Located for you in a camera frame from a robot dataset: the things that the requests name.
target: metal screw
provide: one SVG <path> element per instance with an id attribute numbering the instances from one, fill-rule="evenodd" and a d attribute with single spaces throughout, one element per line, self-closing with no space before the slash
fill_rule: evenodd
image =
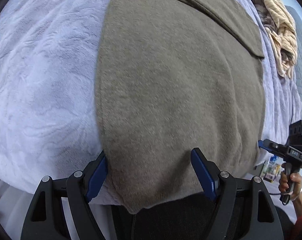
<path id="1" fill-rule="evenodd" d="M 49 176 L 44 176 L 44 177 L 42 178 L 42 181 L 43 181 L 43 182 L 47 182 L 47 181 L 49 181 L 49 179 L 50 179 Z"/>
<path id="2" fill-rule="evenodd" d="M 82 171 L 76 171 L 73 175 L 74 175 L 76 178 L 81 177 L 81 176 L 82 176 Z"/>
<path id="3" fill-rule="evenodd" d="M 257 183 L 260 183 L 262 181 L 262 179 L 259 176 L 255 176 L 254 181 Z"/>
<path id="4" fill-rule="evenodd" d="M 227 178 L 229 175 L 230 175 L 230 174 L 229 174 L 227 171 L 222 171 L 222 172 L 221 172 L 221 176 L 222 176 L 223 178 Z"/>

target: crumpled cloth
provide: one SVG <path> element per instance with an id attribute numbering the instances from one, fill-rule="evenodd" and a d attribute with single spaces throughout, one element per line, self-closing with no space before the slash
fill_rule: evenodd
<path id="1" fill-rule="evenodd" d="M 285 8 L 282 0 L 264 0 L 277 30 L 264 26 L 271 40 L 276 68 L 280 76 L 293 78 L 297 60 L 297 39 L 295 21 Z"/>

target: lavender blanket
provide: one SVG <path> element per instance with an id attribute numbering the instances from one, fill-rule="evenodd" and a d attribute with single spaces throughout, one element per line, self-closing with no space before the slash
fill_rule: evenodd
<path id="1" fill-rule="evenodd" d="M 289 124 L 301 117 L 296 84 L 279 79 L 271 44 L 251 1 L 237 1 L 261 30 L 266 96 L 262 139 L 285 143 Z M 34 193 L 42 176 L 69 176 L 97 157 L 101 145 L 93 114 L 93 83 L 108 2 L 10 0 L 0 14 L 0 179 L 4 182 Z M 257 164 L 267 157 L 261 153 Z M 94 201 L 121 204 L 107 187 L 104 184 Z"/>

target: bracelet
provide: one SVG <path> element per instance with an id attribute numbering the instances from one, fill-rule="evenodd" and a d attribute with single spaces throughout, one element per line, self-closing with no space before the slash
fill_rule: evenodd
<path id="1" fill-rule="evenodd" d="M 296 195 L 296 197 L 295 198 L 291 198 L 290 200 L 291 201 L 295 201 L 298 197 L 299 197 L 299 195 L 302 193 L 302 188 L 301 188 L 301 191 Z"/>

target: blue gripper pad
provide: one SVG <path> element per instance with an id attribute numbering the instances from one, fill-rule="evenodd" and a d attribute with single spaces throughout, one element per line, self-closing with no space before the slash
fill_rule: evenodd
<path id="1" fill-rule="evenodd" d="M 88 203 L 91 201 L 91 199 L 95 198 L 98 195 L 102 187 L 102 184 L 107 177 L 107 174 L 108 174 L 107 159 L 104 156 L 89 180 L 88 191 L 87 194 L 85 195 L 85 198 Z"/>
<path id="2" fill-rule="evenodd" d="M 259 141 L 258 141 L 258 146 L 259 146 L 259 148 L 262 148 L 262 149 L 264 149 L 264 150 L 267 150 L 267 151 L 270 152 L 270 153 L 273 152 L 272 149 L 267 148 L 267 147 L 264 146 L 264 141 L 262 141 L 262 140 L 259 140 Z"/>
<path id="3" fill-rule="evenodd" d="M 198 177 L 198 180 L 201 184 L 204 194 L 211 200 L 215 201 L 217 198 L 215 183 L 205 167 L 204 163 L 201 161 L 198 153 L 193 149 L 191 151 L 191 164 L 193 169 Z"/>

